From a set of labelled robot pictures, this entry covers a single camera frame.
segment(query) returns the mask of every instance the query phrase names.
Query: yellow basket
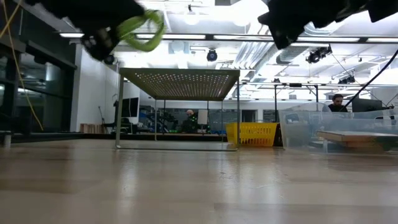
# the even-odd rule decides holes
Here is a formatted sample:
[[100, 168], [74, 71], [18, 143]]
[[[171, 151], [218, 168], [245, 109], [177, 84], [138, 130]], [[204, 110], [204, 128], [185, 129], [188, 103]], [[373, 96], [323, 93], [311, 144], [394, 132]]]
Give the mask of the yellow basket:
[[[241, 123], [241, 145], [272, 147], [274, 145], [277, 125], [277, 123]], [[229, 123], [226, 125], [228, 142], [234, 145], [238, 144], [238, 138], [236, 136], [237, 128], [237, 123]]]

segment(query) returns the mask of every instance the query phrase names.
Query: green cable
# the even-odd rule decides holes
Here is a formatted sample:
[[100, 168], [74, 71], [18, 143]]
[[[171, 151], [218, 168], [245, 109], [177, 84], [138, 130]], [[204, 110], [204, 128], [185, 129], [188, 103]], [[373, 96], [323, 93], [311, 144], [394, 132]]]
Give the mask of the green cable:
[[[141, 42], [136, 39], [132, 31], [140, 28], [147, 21], [155, 22], [157, 31], [153, 38], [147, 42]], [[157, 14], [155, 10], [146, 10], [143, 16], [132, 17], [118, 26], [119, 38], [126, 41], [131, 47], [144, 52], [153, 51], [162, 41], [165, 33], [164, 18]]]

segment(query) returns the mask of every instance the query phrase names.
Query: man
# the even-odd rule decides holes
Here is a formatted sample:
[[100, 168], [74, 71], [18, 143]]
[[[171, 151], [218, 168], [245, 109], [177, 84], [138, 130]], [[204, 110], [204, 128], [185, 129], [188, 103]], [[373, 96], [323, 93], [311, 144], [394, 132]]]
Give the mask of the man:
[[342, 105], [343, 103], [343, 95], [341, 94], [335, 94], [332, 98], [333, 103], [331, 105], [329, 105], [329, 109], [331, 110], [331, 112], [348, 112], [347, 108], [344, 108], [344, 106]]

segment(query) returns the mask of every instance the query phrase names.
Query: wooden floor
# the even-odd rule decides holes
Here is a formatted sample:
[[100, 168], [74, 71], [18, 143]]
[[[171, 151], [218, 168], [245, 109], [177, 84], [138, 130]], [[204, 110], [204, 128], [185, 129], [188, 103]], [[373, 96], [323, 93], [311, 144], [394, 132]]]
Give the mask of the wooden floor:
[[398, 220], [398, 157], [274, 150], [115, 152], [113, 144], [38, 142], [3, 151], [0, 223], [391, 224]]

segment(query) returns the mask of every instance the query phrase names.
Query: perforated tabletop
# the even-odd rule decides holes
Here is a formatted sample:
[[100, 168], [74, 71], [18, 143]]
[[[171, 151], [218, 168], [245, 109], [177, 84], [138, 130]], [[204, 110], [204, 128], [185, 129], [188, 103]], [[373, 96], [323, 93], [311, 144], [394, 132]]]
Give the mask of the perforated tabletop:
[[239, 70], [120, 68], [120, 74], [156, 100], [222, 101]]

